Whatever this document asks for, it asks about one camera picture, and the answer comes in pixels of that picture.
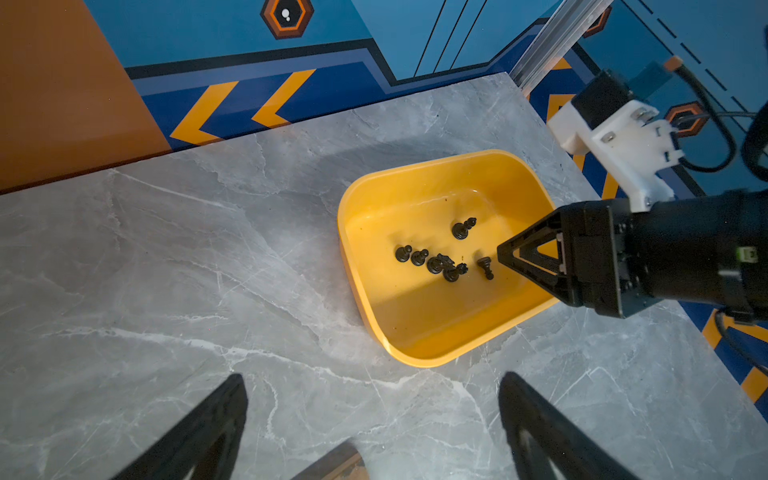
orange panel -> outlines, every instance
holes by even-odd
[[[0,18],[0,193],[170,151],[82,0]]]

